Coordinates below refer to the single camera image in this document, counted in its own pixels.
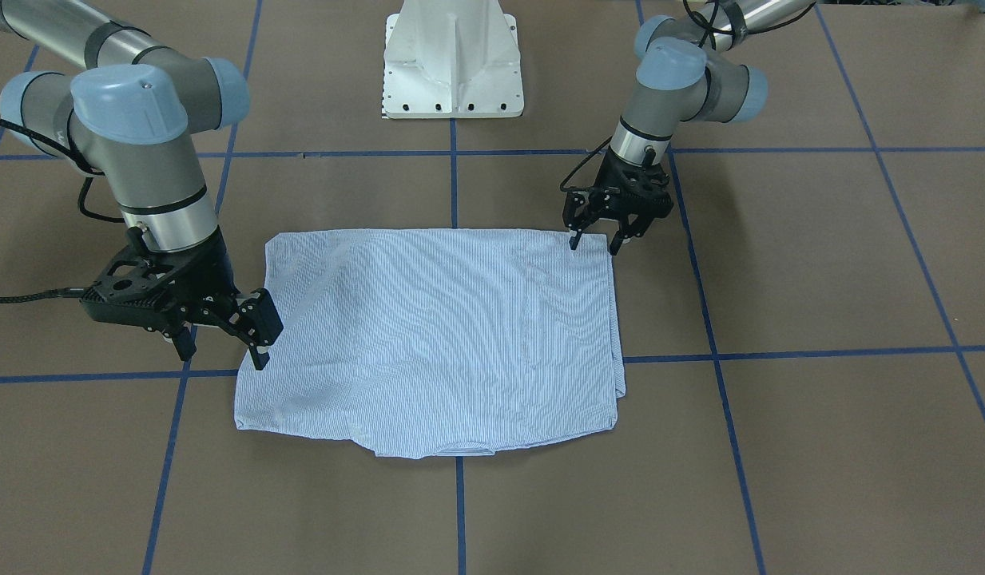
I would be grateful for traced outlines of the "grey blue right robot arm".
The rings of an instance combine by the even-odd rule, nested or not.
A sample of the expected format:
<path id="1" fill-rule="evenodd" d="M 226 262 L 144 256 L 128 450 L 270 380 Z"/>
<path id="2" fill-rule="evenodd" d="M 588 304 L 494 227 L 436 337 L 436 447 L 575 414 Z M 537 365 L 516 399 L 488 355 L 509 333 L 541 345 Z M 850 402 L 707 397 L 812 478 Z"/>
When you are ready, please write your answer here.
<path id="1" fill-rule="evenodd" d="M 82 1 L 0 1 L 0 30 L 78 65 L 69 77 L 22 73 L 0 94 L 0 126 L 37 152 L 104 177 L 127 245 L 87 287 L 0 297 L 0 304 L 77 298 L 98 323 L 160 332 L 186 361 L 190 328 L 211 325 L 248 347 L 263 369 L 283 331 L 265 288 L 241 292 L 196 133 L 240 123 L 244 75 L 221 58 L 190 58 Z"/>

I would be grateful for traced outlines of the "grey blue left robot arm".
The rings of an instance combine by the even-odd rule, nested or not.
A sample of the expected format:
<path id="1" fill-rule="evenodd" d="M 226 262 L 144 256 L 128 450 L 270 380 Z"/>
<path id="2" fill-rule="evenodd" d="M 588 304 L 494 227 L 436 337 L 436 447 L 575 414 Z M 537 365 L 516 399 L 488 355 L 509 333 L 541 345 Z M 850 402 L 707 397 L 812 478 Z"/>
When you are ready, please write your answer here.
<path id="1" fill-rule="evenodd" d="M 636 33 L 635 81 L 611 138 L 598 146 L 601 166 L 592 185 L 564 180 L 562 222 L 576 250 L 587 229 L 610 220 L 616 254 L 674 207 L 663 167 L 677 127 L 686 121 L 750 121 L 764 108 L 769 80 L 761 70 L 727 61 L 748 37 L 798 22 L 812 1 L 708 1 L 685 15 L 653 16 Z"/>

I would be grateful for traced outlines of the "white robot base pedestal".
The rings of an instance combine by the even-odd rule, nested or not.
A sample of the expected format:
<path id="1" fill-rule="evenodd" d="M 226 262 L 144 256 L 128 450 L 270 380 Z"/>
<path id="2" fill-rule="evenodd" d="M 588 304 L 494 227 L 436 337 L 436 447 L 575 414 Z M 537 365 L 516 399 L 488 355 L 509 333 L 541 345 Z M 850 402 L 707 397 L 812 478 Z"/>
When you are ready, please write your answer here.
<path id="1" fill-rule="evenodd" d="M 522 116 L 518 23 L 499 2 L 405 1 L 383 32 L 385 119 Z"/>

